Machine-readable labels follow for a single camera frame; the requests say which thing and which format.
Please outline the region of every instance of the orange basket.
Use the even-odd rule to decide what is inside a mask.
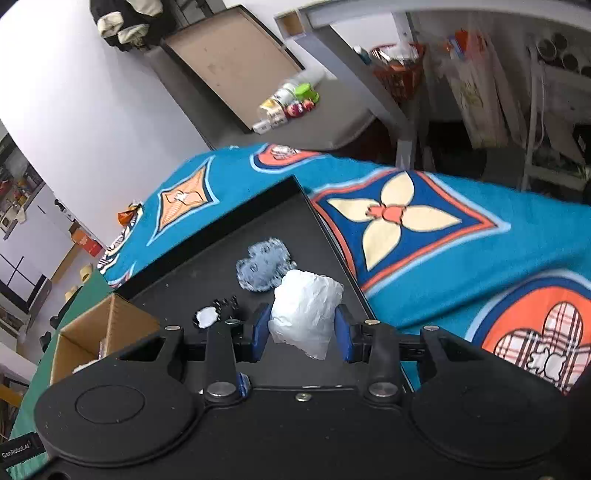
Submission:
[[[369,53],[375,56],[380,48],[393,47],[395,45],[395,43],[378,45],[372,48]],[[389,65],[383,69],[379,67],[374,67],[373,69],[374,75],[397,102],[413,98],[423,78],[423,58],[425,57],[427,46],[420,43],[410,43],[410,45],[415,47],[418,52],[418,59],[412,67]]]

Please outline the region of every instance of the white plastic bag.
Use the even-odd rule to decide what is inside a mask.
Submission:
[[[324,360],[334,331],[335,308],[343,286],[329,277],[290,270],[275,289],[269,331],[275,343],[288,343]]]
[[[525,145],[525,120],[511,91],[494,45],[479,15],[469,16],[467,48],[451,51],[441,72],[452,88],[473,148],[504,147],[511,137]]]

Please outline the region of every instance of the orange box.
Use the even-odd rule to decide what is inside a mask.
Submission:
[[[88,233],[86,233],[82,228],[78,227],[72,233],[72,241],[75,244],[80,245],[84,250],[86,250],[90,255],[96,257],[102,250],[103,247],[100,243],[96,240],[90,238]]]

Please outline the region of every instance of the metal bolt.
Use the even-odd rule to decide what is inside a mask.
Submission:
[[[398,387],[390,382],[372,383],[368,390],[374,397],[379,398],[393,397],[398,393]]]
[[[207,387],[207,393],[214,397],[229,397],[236,391],[236,385],[230,382],[215,382]]]
[[[295,394],[295,399],[297,401],[310,401],[312,400],[312,394],[306,392],[300,392]]]

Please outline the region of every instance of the black tray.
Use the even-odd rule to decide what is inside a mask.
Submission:
[[[282,240],[299,270],[334,278],[345,287],[342,303],[356,319],[374,318],[369,304],[345,266],[339,250],[295,177],[276,184],[198,231],[123,284],[117,293],[158,318],[163,326],[180,325],[185,336],[199,334],[196,310],[215,298],[235,295],[252,313],[260,303],[272,304],[273,291],[240,288],[236,262],[248,247],[269,237]],[[202,387],[201,362],[189,362],[186,382]],[[238,363],[239,371],[258,386],[356,385],[364,382],[367,364],[343,362],[336,340],[325,360],[314,360],[295,346],[269,338],[256,364]]]

